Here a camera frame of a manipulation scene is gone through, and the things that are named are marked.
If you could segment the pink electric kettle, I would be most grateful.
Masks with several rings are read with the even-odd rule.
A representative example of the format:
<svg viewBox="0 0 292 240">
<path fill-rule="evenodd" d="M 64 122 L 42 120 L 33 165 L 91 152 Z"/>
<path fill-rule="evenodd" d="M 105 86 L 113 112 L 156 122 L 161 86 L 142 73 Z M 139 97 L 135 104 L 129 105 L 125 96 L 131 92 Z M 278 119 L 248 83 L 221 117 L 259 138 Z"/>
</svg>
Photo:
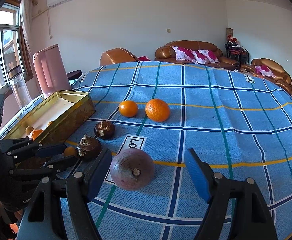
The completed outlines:
<svg viewBox="0 0 292 240">
<path fill-rule="evenodd" d="M 59 90 L 71 90 L 57 44 L 36 52 L 33 62 L 45 98 Z"/>
</svg>

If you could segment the pink curtain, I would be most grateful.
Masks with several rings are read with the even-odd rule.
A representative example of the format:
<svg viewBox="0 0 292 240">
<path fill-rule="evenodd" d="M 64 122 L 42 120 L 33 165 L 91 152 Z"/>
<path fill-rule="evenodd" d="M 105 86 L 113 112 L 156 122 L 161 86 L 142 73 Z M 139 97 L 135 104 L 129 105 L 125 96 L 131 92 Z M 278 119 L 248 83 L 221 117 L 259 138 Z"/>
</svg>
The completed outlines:
<svg viewBox="0 0 292 240">
<path fill-rule="evenodd" d="M 28 70 L 34 77 L 34 82 L 36 87 L 41 94 L 41 88 L 36 76 L 33 63 L 33 53 L 32 53 L 32 15 L 33 7 L 37 5 L 38 0 L 21 0 L 20 1 L 20 17 L 21 17 L 21 27 L 23 36 L 24 49 L 24 59 Z"/>
</svg>

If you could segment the blue plaid tablecloth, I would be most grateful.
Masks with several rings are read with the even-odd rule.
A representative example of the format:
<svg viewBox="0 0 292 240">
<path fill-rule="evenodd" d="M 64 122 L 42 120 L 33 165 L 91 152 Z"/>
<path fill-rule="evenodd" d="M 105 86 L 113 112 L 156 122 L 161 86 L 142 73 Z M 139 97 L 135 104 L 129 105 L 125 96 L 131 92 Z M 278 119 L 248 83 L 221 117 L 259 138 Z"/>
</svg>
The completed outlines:
<svg viewBox="0 0 292 240">
<path fill-rule="evenodd" d="M 106 120 L 116 131 L 104 147 L 113 154 L 141 148 L 154 161 L 154 179 L 141 190 L 104 180 L 89 204 L 103 239 L 195 237 L 208 206 L 184 164 L 189 148 L 229 179 L 253 178 L 278 239 L 292 236 L 292 96 L 278 85 L 195 64 L 131 62 L 92 70 L 72 88 L 88 92 L 96 111 L 66 140 L 69 145 Z M 169 105 L 164 122 L 147 117 L 151 99 Z M 138 106 L 132 118 L 119 113 L 125 100 Z"/>
</svg>

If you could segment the dark mangosteen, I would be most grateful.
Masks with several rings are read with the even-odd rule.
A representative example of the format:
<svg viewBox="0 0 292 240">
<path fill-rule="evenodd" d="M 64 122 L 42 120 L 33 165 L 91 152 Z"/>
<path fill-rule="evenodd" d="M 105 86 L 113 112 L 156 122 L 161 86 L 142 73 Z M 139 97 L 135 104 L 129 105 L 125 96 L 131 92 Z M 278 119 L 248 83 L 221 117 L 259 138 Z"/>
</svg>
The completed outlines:
<svg viewBox="0 0 292 240">
<path fill-rule="evenodd" d="M 102 150 L 99 140 L 85 134 L 76 146 L 78 157 L 85 162 L 89 162 L 96 158 Z"/>
<path fill-rule="evenodd" d="M 110 121 L 102 120 L 95 125 L 94 133 L 97 137 L 108 140 L 114 136 L 115 126 Z"/>
</svg>

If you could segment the brown leather three-seat sofa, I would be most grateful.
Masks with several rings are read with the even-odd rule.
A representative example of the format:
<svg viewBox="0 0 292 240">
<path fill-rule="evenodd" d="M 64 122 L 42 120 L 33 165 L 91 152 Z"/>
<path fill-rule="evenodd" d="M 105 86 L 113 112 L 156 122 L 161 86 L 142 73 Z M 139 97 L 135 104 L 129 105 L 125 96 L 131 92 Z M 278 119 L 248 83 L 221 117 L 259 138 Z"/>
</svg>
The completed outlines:
<svg viewBox="0 0 292 240">
<path fill-rule="evenodd" d="M 194 63 L 205 66 L 240 70 L 240 63 L 223 56 L 222 51 L 212 43 L 202 41 L 172 41 L 155 52 L 155 61 L 169 63 Z"/>
</svg>

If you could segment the stacked dark chairs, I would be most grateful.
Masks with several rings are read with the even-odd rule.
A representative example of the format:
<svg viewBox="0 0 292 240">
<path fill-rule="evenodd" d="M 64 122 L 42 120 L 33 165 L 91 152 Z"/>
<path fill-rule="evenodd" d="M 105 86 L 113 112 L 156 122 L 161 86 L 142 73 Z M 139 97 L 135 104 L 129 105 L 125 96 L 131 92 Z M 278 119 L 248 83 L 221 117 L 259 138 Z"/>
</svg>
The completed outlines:
<svg viewBox="0 0 292 240">
<path fill-rule="evenodd" d="M 240 64 L 249 63 L 249 52 L 239 44 L 237 38 L 228 35 L 225 47 L 229 59 L 234 59 Z"/>
</svg>

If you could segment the purple round radish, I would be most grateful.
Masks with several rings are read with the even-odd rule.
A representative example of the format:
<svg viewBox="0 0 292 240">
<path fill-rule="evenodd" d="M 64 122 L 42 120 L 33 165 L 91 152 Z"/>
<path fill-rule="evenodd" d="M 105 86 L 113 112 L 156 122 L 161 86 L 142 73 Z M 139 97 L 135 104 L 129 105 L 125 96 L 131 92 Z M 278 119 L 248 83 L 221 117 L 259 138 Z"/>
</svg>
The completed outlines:
<svg viewBox="0 0 292 240">
<path fill-rule="evenodd" d="M 154 163 L 146 152 L 127 148 L 113 158 L 110 176 L 117 187 L 126 191 L 137 191 L 154 178 Z"/>
</svg>

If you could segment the dark stool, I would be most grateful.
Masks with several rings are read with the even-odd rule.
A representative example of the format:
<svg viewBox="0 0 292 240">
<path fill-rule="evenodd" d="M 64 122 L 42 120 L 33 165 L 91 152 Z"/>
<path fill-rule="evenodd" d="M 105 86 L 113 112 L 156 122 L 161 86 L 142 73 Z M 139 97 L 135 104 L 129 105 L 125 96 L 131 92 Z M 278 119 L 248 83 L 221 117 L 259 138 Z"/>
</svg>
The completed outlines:
<svg viewBox="0 0 292 240">
<path fill-rule="evenodd" d="M 79 77 L 82 76 L 82 71 L 81 70 L 75 70 L 75 71 L 72 71 L 72 72 L 69 72 L 67 73 L 67 78 L 69 80 L 76 80 L 78 79 Z"/>
</svg>

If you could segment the clear glass water bottle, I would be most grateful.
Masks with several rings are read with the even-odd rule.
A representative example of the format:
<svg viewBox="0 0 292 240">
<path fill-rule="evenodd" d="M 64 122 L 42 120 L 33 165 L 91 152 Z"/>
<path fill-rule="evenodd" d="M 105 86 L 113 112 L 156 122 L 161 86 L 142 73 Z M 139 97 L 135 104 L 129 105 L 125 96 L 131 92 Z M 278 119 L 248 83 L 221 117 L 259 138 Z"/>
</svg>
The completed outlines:
<svg viewBox="0 0 292 240">
<path fill-rule="evenodd" d="M 8 72 L 9 82 L 19 108 L 25 112 L 32 102 L 20 65 Z"/>
</svg>

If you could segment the window with frame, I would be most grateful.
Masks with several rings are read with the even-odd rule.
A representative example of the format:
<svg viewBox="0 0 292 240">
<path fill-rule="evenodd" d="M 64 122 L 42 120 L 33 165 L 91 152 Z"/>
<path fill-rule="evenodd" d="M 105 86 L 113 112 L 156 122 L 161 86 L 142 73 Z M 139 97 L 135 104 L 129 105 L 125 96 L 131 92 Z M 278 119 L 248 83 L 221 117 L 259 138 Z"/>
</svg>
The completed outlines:
<svg viewBox="0 0 292 240">
<path fill-rule="evenodd" d="M 10 88 L 8 72 L 21 64 L 20 9 L 4 3 L 0 8 L 0 92 Z"/>
</svg>

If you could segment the orange inside tin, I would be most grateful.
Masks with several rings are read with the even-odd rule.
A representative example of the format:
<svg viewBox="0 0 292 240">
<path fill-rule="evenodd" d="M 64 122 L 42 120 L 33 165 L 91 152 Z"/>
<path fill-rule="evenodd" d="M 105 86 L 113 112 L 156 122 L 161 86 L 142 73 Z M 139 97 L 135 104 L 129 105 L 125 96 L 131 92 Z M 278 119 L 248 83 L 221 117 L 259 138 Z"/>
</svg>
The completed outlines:
<svg viewBox="0 0 292 240">
<path fill-rule="evenodd" d="M 29 133 L 29 137 L 35 140 L 42 132 L 43 129 L 34 129 Z"/>
</svg>

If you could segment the floral pillow on sofa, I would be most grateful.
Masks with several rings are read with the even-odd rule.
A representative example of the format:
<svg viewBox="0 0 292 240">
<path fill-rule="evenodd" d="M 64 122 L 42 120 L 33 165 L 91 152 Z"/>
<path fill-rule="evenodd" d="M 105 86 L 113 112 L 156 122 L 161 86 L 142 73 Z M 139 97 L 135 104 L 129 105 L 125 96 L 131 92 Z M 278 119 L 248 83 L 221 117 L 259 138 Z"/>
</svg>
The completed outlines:
<svg viewBox="0 0 292 240">
<path fill-rule="evenodd" d="M 194 54 L 192 53 L 191 49 L 186 49 L 179 46 L 173 46 L 172 48 L 176 54 L 176 60 L 197 63 L 196 58 Z"/>
</svg>

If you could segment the large orange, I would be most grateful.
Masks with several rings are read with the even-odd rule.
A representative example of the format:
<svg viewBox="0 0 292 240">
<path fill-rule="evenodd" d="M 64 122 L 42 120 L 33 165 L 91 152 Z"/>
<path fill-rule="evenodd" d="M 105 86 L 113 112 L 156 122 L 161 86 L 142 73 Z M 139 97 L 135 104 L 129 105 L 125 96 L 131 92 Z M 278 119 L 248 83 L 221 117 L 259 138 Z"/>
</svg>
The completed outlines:
<svg viewBox="0 0 292 240">
<path fill-rule="evenodd" d="M 152 121 L 164 122 L 170 116 L 170 108 L 163 100 L 151 99 L 145 106 L 145 113 Z"/>
</svg>

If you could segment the small tan longan fruit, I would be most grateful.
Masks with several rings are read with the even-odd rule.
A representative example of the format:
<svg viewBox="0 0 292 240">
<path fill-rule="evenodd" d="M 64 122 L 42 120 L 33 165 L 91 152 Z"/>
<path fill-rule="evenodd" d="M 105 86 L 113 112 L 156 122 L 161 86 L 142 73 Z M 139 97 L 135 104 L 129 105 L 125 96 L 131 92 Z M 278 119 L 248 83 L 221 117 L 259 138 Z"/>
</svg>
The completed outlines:
<svg viewBox="0 0 292 240">
<path fill-rule="evenodd" d="M 25 133 L 26 135 L 30 135 L 30 133 L 34 130 L 34 128 L 32 126 L 27 126 L 25 129 Z"/>
</svg>

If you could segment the small orange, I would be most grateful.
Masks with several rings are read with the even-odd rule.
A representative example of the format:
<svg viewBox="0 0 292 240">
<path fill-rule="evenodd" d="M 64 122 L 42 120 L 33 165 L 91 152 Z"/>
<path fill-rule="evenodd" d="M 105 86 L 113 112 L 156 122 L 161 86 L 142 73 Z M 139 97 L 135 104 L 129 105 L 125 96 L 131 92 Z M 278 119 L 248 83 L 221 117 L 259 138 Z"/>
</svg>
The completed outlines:
<svg viewBox="0 0 292 240">
<path fill-rule="evenodd" d="M 125 100 L 119 105 L 119 113 L 128 118 L 132 118 L 138 113 L 138 106 L 132 100 Z"/>
<path fill-rule="evenodd" d="M 78 157 L 78 152 L 77 152 L 77 149 L 74 148 L 74 147 L 67 147 L 65 150 L 64 150 L 64 153 L 63 153 L 64 157 L 68 157 L 68 156 L 74 156 L 74 157 Z"/>
</svg>

